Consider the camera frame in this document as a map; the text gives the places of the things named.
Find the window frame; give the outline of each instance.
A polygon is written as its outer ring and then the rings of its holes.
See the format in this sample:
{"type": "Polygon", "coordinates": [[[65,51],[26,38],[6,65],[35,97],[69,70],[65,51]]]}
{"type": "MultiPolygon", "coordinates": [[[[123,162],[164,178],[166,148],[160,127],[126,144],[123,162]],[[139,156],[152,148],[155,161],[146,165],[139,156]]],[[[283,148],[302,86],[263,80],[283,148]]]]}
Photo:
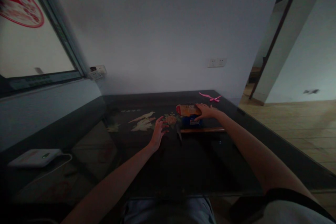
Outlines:
{"type": "Polygon", "coordinates": [[[71,35],[67,30],[64,21],[62,20],[61,12],[58,10],[58,7],[55,4],[55,1],[37,1],[44,10],[47,19],[51,23],[54,32],[56,33],[60,43],[63,46],[63,49],[65,50],[75,69],[71,71],[36,74],[23,77],[5,78],[1,76],[1,86],[4,86],[5,88],[1,89],[0,98],[12,96],[17,93],[28,92],[46,86],[52,86],[87,78],[87,71],[85,71],[85,65],[81,60],[79,49],[72,40],[71,35]]]}

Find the white router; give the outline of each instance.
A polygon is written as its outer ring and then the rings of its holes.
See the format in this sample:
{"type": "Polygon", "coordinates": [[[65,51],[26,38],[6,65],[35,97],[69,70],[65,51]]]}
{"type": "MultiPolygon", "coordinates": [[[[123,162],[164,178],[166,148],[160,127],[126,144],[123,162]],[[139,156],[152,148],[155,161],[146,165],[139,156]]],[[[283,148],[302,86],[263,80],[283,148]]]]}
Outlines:
{"type": "Polygon", "coordinates": [[[31,149],[14,159],[8,166],[20,168],[44,167],[61,154],[60,149],[31,149]]]}

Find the doorway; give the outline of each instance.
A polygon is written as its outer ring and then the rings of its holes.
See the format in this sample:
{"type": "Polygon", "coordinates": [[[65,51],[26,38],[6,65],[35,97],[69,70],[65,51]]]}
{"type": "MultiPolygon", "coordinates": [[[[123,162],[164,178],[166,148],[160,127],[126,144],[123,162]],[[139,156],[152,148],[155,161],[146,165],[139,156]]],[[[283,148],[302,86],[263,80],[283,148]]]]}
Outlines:
{"type": "Polygon", "coordinates": [[[251,73],[248,77],[244,90],[244,94],[246,96],[249,96],[249,99],[253,97],[253,93],[256,90],[262,72],[267,64],[268,58],[270,57],[270,54],[275,45],[275,42],[286,19],[292,2],[293,0],[275,1],[275,5],[271,17],[268,21],[264,38],[257,52],[256,59],[253,63],[253,67],[251,69],[251,73]]]}

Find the wall socket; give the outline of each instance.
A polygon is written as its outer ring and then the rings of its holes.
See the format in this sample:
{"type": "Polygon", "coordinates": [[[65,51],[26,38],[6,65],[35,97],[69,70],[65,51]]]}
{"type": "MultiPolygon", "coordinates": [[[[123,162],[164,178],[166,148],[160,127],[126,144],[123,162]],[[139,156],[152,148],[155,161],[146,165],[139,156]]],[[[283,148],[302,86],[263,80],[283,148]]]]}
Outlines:
{"type": "Polygon", "coordinates": [[[103,77],[97,70],[89,72],[88,75],[94,81],[98,80],[98,79],[101,79],[103,77]]]}
{"type": "Polygon", "coordinates": [[[320,90],[319,89],[306,89],[303,93],[307,93],[307,94],[313,94],[313,93],[318,93],[320,90]]]}
{"type": "Polygon", "coordinates": [[[226,65],[226,58],[217,58],[217,59],[210,59],[208,67],[224,67],[226,65]]]}
{"type": "Polygon", "coordinates": [[[98,73],[107,74],[105,66],[96,66],[98,73]]]}
{"type": "Polygon", "coordinates": [[[211,59],[208,67],[217,67],[217,59],[211,59]]]}
{"type": "Polygon", "coordinates": [[[224,67],[226,65],[226,58],[218,58],[217,59],[217,66],[224,67]]]}

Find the forearm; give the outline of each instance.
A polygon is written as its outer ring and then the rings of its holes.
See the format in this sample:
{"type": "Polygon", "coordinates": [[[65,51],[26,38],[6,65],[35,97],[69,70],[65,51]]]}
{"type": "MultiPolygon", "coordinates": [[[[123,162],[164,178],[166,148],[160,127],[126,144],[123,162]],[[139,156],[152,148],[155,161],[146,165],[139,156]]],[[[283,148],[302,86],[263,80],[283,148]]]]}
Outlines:
{"type": "Polygon", "coordinates": [[[136,175],[154,153],[149,146],[104,178],[64,219],[68,223],[98,223],[120,200],[136,175]]]}
{"type": "Polygon", "coordinates": [[[223,112],[215,111],[214,115],[250,165],[264,193],[281,187],[313,198],[297,176],[262,142],[223,112]]]}

